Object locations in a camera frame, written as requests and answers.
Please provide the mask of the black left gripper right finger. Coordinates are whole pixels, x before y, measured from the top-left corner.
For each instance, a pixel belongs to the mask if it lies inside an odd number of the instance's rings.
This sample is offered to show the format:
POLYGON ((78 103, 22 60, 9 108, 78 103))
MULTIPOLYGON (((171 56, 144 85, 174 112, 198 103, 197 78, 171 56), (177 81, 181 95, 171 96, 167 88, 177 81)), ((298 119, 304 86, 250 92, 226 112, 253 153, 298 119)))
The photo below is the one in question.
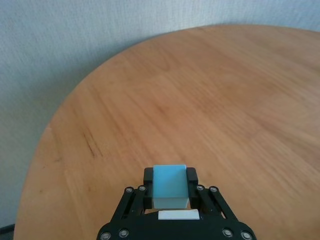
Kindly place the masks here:
POLYGON ((187 188, 190 207, 198 210, 201 220, 225 219, 236 221, 237 217, 221 195, 217 186, 205 188, 199 184, 196 169, 186 168, 187 188))

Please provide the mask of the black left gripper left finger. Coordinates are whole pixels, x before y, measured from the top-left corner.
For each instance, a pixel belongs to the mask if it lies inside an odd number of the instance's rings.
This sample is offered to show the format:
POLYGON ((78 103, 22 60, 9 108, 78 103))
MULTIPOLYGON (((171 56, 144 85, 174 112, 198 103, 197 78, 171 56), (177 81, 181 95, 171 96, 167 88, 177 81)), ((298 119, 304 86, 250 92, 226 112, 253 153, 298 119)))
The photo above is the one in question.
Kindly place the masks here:
POLYGON ((143 184, 137 188, 125 188, 119 204, 110 220, 111 224, 128 222, 130 226, 154 225, 154 214, 145 213, 153 208, 153 176, 152 167, 144 169, 143 184))

